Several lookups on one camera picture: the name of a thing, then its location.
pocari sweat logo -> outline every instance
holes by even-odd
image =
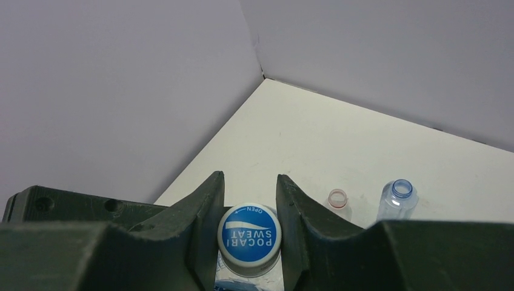
[[[224,247],[234,258],[254,262],[271,252],[276,242],[276,226],[262,208],[244,206],[227,217],[221,237]]]

small bottle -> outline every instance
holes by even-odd
[[[341,189],[334,189],[330,192],[329,197],[323,202],[323,206],[339,215],[348,222],[352,220],[352,209],[348,203],[348,196]]]
[[[418,200],[418,192],[409,181],[391,181],[382,190],[376,220],[409,219]]]
[[[229,209],[218,226],[219,290],[284,290],[276,210],[257,203]]]

white floor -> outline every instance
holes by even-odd
[[[275,206],[286,174],[318,202],[346,191],[368,227],[382,187],[404,178],[420,197],[412,219],[514,222],[514,153],[266,79],[156,204],[172,205],[213,171],[225,205]]]

bottle cap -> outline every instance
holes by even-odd
[[[266,206],[243,203],[229,209],[218,226],[218,246],[225,265],[239,276],[267,273],[279,260],[282,230]]]

